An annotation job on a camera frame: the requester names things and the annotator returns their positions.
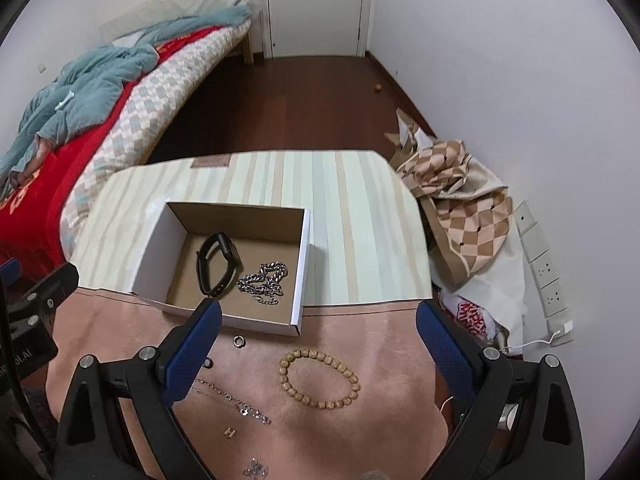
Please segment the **wall outlet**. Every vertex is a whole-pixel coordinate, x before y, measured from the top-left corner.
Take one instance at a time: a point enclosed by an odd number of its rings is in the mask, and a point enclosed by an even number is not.
[[[551,261],[551,251],[542,253],[533,260],[531,270],[538,285],[538,290],[546,287],[549,283],[554,282],[560,277],[556,272],[556,266]]]
[[[540,224],[533,224],[532,227],[521,236],[520,240],[522,241],[522,248],[529,263],[549,250],[549,245],[546,243],[545,234],[542,232]]]
[[[542,309],[545,311],[545,317],[552,316],[566,308],[560,278],[541,288],[540,297],[542,298]]]
[[[526,202],[523,202],[518,206],[516,211],[513,212],[513,217],[516,219],[516,225],[518,226],[520,236],[526,233],[531,227],[533,227],[533,224],[536,223],[536,219],[533,218]]]
[[[551,337],[558,330],[561,331],[561,335],[555,336],[551,342],[551,346],[558,346],[564,343],[568,343],[574,339],[573,330],[573,313],[570,308],[561,310],[560,312],[553,314],[546,320],[546,327],[549,330],[549,337]]]

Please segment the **white cardboard box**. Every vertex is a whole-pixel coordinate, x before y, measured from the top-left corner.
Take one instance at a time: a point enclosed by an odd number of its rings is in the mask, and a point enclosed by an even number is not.
[[[281,261],[289,275],[281,282],[277,305],[260,304],[251,294],[229,286],[220,297],[223,325],[280,335],[300,335],[310,212],[306,209],[193,202],[169,202],[158,217],[145,250],[135,261],[131,290],[146,304],[188,316],[204,298],[198,287],[196,254],[209,235],[223,231],[234,242],[242,270],[253,274],[261,263]],[[211,285],[226,270],[216,254],[210,261]]]

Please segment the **red blanket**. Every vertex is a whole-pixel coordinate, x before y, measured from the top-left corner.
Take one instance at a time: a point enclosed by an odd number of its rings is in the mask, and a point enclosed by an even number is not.
[[[209,27],[158,47],[158,64],[219,28],[222,27]],[[65,262],[60,244],[60,216],[66,199],[139,82],[140,79],[124,85],[105,123],[49,153],[33,178],[0,203],[0,265],[17,258],[22,264],[22,275],[38,281]]]

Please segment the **pink leather mat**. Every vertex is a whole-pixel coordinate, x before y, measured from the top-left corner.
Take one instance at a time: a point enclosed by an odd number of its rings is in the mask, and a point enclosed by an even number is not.
[[[300,338],[223,329],[209,356],[212,369],[198,377],[271,419],[242,416],[232,403],[195,383],[174,412],[212,473],[245,478],[257,458],[276,480],[358,480],[372,470],[392,480],[418,480],[443,449],[447,426],[434,404],[436,372],[415,329],[417,302],[305,308]],[[47,396],[59,418],[78,360],[129,358],[157,345],[184,320],[142,304],[76,292],[59,309],[54,338],[60,354],[49,365]],[[243,335],[237,349],[233,338]],[[278,362],[293,349],[315,348],[344,362],[359,378],[350,406],[318,410],[282,389]],[[290,366],[292,385],[314,399],[340,399],[349,381],[317,360]],[[130,432],[147,473],[162,478],[130,401],[123,401]],[[227,428],[235,430],[232,438]]]

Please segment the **watch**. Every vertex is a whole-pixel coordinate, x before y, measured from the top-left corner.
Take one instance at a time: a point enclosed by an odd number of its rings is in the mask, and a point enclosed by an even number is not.
[[[227,266],[225,275],[218,282],[216,286],[211,288],[209,281],[209,254],[214,249],[216,243],[220,246],[220,252],[225,257]],[[198,262],[196,264],[196,271],[198,273],[198,285],[200,291],[210,298],[215,298],[222,294],[222,292],[229,286],[233,279],[236,269],[242,266],[242,261],[238,255],[236,246],[225,233],[222,231],[211,235],[204,240],[202,247],[196,252]]]

